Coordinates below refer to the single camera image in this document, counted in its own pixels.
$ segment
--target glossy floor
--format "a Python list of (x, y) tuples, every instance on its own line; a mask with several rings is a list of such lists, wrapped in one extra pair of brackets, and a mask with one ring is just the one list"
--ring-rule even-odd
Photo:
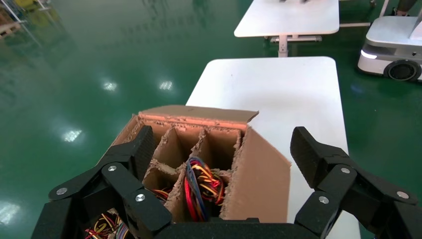
[[(0, 238), (29, 238), (54, 186), (92, 167), (132, 113), (184, 104), (209, 61), (276, 56), (262, 38), (233, 36), (250, 3), (54, 0), (27, 16), (29, 33), (0, 40)], [(373, 19), (380, 3), (341, 9)], [(290, 53), (336, 60), (350, 155), (422, 198), (422, 88), (356, 72), (366, 30)]]

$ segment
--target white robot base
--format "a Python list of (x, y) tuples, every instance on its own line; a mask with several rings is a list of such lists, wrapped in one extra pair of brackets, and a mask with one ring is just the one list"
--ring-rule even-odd
[(358, 68), (398, 81), (422, 82), (422, 18), (384, 16), (366, 35)]
[(422, 66), (409, 59), (396, 61), (376, 59), (376, 55), (370, 55), (361, 51), (358, 68), (365, 73), (380, 75), (397, 81), (422, 82)]

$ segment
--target cardboard flap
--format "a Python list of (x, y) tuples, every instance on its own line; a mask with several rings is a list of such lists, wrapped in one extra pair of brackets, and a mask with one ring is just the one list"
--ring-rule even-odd
[(224, 110), (217, 108), (205, 108), (194, 106), (161, 106), (148, 109), (139, 113), (143, 118), (151, 118), (157, 116), (167, 121), (221, 121), (230, 123), (246, 124), (251, 121), (258, 112), (240, 111), (240, 110)]
[(224, 200), (224, 219), (259, 218), (262, 223), (285, 223), (291, 163), (261, 135), (248, 128), (242, 152), (233, 165), (235, 182)]

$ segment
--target wire bundle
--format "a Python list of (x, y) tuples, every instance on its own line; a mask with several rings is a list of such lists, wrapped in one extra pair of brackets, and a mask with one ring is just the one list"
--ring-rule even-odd
[(129, 228), (124, 223), (120, 223), (119, 227), (117, 228), (116, 232), (116, 239), (124, 239), (126, 238), (127, 233), (129, 232)]
[(124, 239), (129, 231), (127, 226), (116, 215), (115, 220), (106, 214), (101, 214), (101, 218), (94, 225), (94, 229), (86, 229), (88, 235), (85, 239), (106, 239), (108, 235), (116, 232), (116, 239)]
[(169, 193), (171, 192), (171, 188), (164, 188), (162, 190), (152, 189), (150, 190), (154, 193), (155, 197), (158, 198), (161, 202), (165, 203), (169, 198)]
[(224, 200), (224, 183), (212, 173), (210, 168), (198, 157), (188, 159), (184, 181), (186, 203), (194, 221), (207, 221), (209, 215), (204, 200), (221, 206)]

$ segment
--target metal screw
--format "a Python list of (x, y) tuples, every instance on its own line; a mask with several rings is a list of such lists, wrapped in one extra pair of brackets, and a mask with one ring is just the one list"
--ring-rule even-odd
[(116, 166), (110, 166), (110, 167), (108, 167), (108, 170), (109, 171), (115, 171), (117, 169), (117, 167)]
[(57, 195), (62, 195), (62, 194), (65, 194), (67, 192), (67, 188), (59, 188), (57, 191), (56, 191), (56, 194)]
[(135, 200), (136, 200), (137, 202), (142, 202), (142, 201), (144, 201), (144, 200), (145, 200), (145, 195), (143, 195), (143, 194), (138, 194), (138, 196), (136, 196)]
[(350, 170), (349, 170), (349, 169), (347, 169), (347, 168), (341, 168), (341, 171), (342, 171), (343, 173), (350, 173)]
[(404, 199), (409, 199), (408, 194), (407, 194), (407, 193), (404, 193), (404, 192), (402, 192), (402, 191), (397, 192), (397, 195), (398, 195), (399, 197), (401, 197), (401, 198), (404, 198)]
[(324, 196), (320, 196), (319, 197), (319, 201), (324, 203), (324, 204), (328, 204), (329, 203), (329, 199), (324, 197)]

